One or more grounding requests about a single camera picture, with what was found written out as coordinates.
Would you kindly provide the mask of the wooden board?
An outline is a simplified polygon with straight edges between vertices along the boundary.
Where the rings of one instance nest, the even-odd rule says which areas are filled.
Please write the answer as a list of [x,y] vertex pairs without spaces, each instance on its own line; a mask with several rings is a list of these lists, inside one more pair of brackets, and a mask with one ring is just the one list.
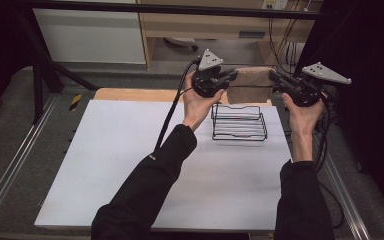
[[96,91],[94,100],[172,102],[176,90],[101,88]]

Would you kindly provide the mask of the wooden desk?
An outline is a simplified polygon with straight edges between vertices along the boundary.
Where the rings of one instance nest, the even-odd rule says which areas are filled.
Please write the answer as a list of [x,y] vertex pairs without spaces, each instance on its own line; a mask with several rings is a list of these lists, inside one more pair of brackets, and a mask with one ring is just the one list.
[[[136,0],[139,4],[184,5],[262,9],[263,0]],[[284,10],[304,11],[310,0],[288,0]],[[257,44],[262,61],[274,65],[289,43],[304,44],[313,28],[312,20],[202,16],[178,14],[139,15],[143,37],[245,40]]]

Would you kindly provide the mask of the white chair base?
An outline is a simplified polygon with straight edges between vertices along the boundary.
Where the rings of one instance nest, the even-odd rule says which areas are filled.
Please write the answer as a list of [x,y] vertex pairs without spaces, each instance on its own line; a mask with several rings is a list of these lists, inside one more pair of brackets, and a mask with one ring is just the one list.
[[193,38],[166,37],[166,40],[172,44],[176,44],[184,47],[190,47],[193,51],[197,51],[199,49],[199,47],[196,44],[196,41]]

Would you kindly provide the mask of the person's right hand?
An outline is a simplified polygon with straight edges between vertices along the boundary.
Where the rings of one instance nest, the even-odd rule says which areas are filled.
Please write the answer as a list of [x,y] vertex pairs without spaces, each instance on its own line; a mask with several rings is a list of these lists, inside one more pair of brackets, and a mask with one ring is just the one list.
[[319,99],[317,103],[310,107],[298,107],[288,94],[283,93],[282,99],[290,112],[289,124],[292,132],[302,136],[311,135],[324,110],[322,100]]

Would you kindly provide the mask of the black horizontal frame bar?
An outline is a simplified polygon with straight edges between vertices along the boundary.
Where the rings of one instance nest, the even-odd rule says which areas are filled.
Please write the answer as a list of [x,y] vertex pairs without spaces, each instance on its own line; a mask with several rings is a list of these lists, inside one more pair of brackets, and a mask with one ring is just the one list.
[[126,13],[152,13],[152,14],[178,14],[202,16],[231,16],[250,18],[272,19],[298,19],[319,20],[335,17],[334,13],[311,11],[286,11],[286,10],[258,10],[227,7],[204,7],[184,5],[158,5],[158,4],[128,4],[84,1],[57,1],[57,0],[14,0],[14,3],[28,8],[76,10],[76,11],[101,11],[101,12],[126,12]]

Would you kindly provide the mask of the beige towel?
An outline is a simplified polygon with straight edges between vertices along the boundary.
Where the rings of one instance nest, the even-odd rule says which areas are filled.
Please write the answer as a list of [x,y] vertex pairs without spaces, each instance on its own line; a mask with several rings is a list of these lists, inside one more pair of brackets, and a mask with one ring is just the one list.
[[229,84],[227,99],[230,104],[267,103],[272,98],[273,82],[269,67],[244,67]]

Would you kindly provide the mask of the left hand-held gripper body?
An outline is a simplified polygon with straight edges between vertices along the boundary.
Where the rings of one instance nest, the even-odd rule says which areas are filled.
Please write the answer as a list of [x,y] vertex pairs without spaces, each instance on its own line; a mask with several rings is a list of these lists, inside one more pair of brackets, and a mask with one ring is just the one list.
[[212,98],[220,89],[227,89],[229,84],[220,84],[219,78],[225,76],[221,71],[223,59],[216,56],[209,49],[206,49],[200,58],[197,68],[192,77],[192,88],[204,98]]

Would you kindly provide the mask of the white cabinet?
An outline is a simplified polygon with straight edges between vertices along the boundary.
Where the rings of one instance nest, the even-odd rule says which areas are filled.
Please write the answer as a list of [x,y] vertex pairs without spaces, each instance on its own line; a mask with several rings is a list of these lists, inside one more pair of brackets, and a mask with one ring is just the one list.
[[135,13],[35,9],[34,14],[54,61],[146,62]]

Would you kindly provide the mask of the black curtain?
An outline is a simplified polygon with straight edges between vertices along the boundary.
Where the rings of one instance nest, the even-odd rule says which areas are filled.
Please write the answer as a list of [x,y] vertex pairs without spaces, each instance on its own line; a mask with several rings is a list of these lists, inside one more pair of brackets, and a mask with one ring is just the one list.
[[320,62],[350,78],[339,110],[358,159],[384,196],[384,0],[324,0],[300,68]]

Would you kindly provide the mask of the black metal stand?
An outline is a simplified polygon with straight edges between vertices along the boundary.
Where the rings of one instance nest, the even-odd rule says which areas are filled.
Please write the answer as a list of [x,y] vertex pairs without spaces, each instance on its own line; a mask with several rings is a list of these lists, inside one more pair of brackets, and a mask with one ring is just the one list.
[[59,74],[88,90],[96,91],[99,89],[98,86],[77,76],[52,59],[32,9],[13,8],[12,12],[20,32],[20,39],[26,45],[28,58],[32,61],[35,105],[34,124],[37,124],[44,116],[43,84],[47,85],[51,93],[61,93],[64,89]]

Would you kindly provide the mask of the person's left hand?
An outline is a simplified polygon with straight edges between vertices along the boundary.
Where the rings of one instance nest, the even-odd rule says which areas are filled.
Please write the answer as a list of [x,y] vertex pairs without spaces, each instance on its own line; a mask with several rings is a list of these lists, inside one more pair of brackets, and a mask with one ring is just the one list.
[[184,119],[182,124],[195,131],[205,120],[211,107],[221,100],[224,90],[219,90],[212,98],[201,97],[192,89],[193,75],[194,73],[191,72],[185,78],[186,92],[183,94]]

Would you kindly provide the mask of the aluminium rail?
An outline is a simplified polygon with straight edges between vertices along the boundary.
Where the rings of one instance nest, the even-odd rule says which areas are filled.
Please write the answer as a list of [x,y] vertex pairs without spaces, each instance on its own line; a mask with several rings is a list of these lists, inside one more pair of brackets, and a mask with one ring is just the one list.
[[34,123],[30,127],[26,137],[23,139],[16,154],[13,156],[11,162],[9,163],[8,167],[0,178],[0,205],[2,204],[19,171],[21,170],[31,149],[36,143],[36,140],[42,132],[43,127],[47,123],[49,116],[51,115],[58,99],[59,94],[52,94],[48,98],[44,106],[43,115],[39,118],[36,123]]
[[[316,136],[314,140],[316,143],[321,143],[323,141],[321,136]],[[344,220],[347,222],[354,240],[371,240],[369,231],[367,230],[355,202],[345,185],[345,181],[340,175],[338,167],[335,165],[334,160],[329,153],[330,147],[328,140],[325,139],[323,142],[326,147],[322,153],[324,161],[321,169],[326,173],[334,196],[337,198],[337,202],[342,207],[341,212],[344,215]]]

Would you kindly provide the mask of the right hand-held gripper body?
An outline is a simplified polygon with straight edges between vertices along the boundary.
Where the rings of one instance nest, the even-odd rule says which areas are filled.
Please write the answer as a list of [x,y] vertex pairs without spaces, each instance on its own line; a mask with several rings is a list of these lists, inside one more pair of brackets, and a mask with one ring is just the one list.
[[292,85],[292,99],[299,107],[310,107],[317,103],[322,96],[325,84],[350,85],[352,80],[335,72],[321,62],[303,67],[299,77],[289,77]]

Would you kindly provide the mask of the white wall socket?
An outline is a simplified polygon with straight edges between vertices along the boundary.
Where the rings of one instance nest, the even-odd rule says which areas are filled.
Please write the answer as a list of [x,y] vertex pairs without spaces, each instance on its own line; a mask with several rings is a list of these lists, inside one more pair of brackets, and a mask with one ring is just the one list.
[[263,0],[262,9],[268,10],[284,10],[288,4],[288,0]]

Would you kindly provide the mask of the yellow black striped tape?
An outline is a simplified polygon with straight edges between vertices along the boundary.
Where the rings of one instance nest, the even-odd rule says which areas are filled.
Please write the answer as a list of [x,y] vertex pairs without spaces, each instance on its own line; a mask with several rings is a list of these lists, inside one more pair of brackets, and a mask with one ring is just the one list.
[[81,100],[81,98],[82,98],[82,95],[83,95],[83,94],[77,94],[77,95],[73,98],[73,100],[72,100],[72,102],[71,102],[71,104],[70,104],[70,107],[69,107],[69,111],[70,111],[70,112],[76,110],[76,108],[77,108],[77,106],[78,106],[78,104],[79,104],[79,102],[80,102],[80,100]]

